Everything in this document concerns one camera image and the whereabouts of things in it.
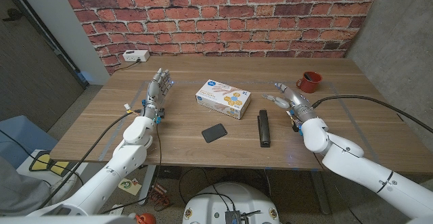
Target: cardboard box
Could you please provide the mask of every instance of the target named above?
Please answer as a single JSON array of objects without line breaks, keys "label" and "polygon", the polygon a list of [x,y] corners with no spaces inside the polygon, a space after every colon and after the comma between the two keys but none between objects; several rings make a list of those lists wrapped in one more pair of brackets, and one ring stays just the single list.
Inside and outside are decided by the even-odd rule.
[{"label": "cardboard box", "polygon": [[251,93],[208,80],[196,93],[197,104],[240,119],[250,104]]}]

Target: gray wall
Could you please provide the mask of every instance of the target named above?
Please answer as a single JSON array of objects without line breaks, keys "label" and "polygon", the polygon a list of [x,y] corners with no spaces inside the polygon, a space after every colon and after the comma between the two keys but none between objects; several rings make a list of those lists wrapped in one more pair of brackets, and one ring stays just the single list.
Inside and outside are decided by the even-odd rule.
[{"label": "gray wall", "polygon": [[[388,102],[433,127],[433,0],[375,0],[346,57]],[[404,120],[433,152],[433,134]]]}]

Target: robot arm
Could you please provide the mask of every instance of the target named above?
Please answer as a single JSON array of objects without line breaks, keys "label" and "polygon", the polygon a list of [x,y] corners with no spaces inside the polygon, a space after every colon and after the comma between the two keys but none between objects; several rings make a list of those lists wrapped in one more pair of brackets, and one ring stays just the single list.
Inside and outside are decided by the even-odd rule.
[{"label": "robot arm", "polygon": [[29,216],[45,215],[94,215],[105,204],[117,185],[130,172],[144,163],[147,149],[152,144],[150,133],[160,122],[165,95],[172,87],[168,70],[155,74],[147,88],[143,110],[124,131],[123,140],[116,147],[112,159],[72,197],[60,203],[36,210]]},{"label": "robot arm", "polygon": [[[365,186],[412,219],[433,215],[433,192],[364,158],[356,143],[327,132],[327,125],[303,95],[282,84],[275,86],[289,99],[291,116],[301,123],[305,146],[324,155],[323,164],[329,170]],[[274,98],[268,99],[287,109],[281,98]]]}]

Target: wall outlet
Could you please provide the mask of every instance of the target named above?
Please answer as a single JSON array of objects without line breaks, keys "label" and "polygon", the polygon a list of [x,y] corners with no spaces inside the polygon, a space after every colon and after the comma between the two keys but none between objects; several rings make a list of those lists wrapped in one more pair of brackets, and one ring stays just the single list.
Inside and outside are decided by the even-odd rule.
[{"label": "wall outlet", "polygon": [[145,62],[149,57],[148,50],[127,50],[123,53],[123,58],[127,62],[136,62],[138,59],[140,59],[140,62]]}]

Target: red mug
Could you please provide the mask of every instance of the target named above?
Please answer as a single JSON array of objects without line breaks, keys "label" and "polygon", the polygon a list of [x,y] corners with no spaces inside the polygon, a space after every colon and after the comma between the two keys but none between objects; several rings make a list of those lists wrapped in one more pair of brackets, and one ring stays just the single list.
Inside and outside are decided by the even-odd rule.
[{"label": "red mug", "polygon": [[296,82],[296,86],[305,93],[316,91],[319,83],[322,81],[322,76],[316,72],[304,72],[302,79]]}]

